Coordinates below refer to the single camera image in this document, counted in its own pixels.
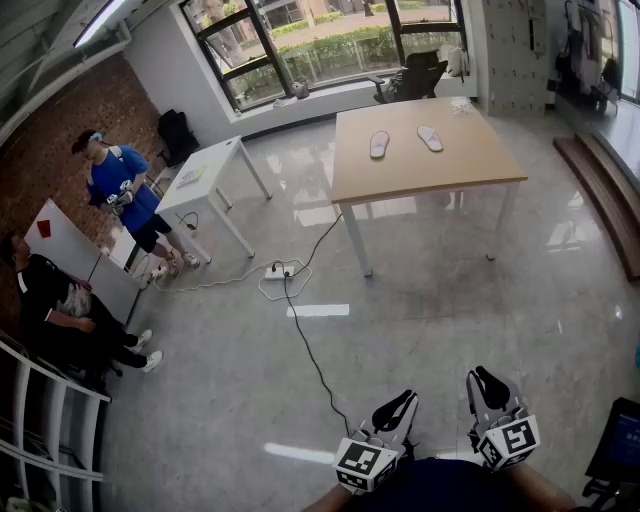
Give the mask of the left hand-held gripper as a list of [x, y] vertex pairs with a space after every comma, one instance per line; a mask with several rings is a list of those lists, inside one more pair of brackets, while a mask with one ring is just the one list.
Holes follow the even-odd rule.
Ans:
[[406, 390], [374, 411], [374, 432], [393, 431], [391, 444], [378, 438], [341, 439], [332, 468], [342, 487], [355, 495], [373, 492], [391, 477], [403, 459], [413, 456], [413, 445], [406, 437], [418, 404], [418, 395]]

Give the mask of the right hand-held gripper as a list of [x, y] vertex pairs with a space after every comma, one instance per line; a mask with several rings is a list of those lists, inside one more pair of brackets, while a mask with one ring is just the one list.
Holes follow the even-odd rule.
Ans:
[[540, 446], [536, 417], [526, 407], [515, 408], [487, 427], [488, 409], [507, 411], [519, 395], [515, 384], [506, 377], [477, 366], [467, 374], [466, 389], [475, 425], [468, 436], [475, 453], [491, 471], [501, 471], [526, 460]]

